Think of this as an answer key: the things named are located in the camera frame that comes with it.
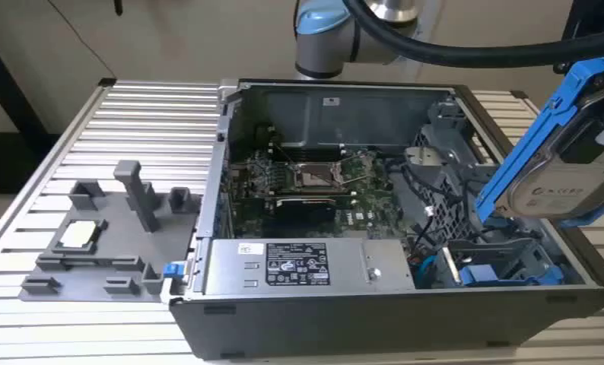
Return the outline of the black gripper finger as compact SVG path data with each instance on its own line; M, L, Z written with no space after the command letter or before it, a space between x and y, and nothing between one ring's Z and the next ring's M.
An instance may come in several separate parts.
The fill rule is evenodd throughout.
M583 112L564 128L559 157L565 163L589 164L603 152L604 119L596 112Z

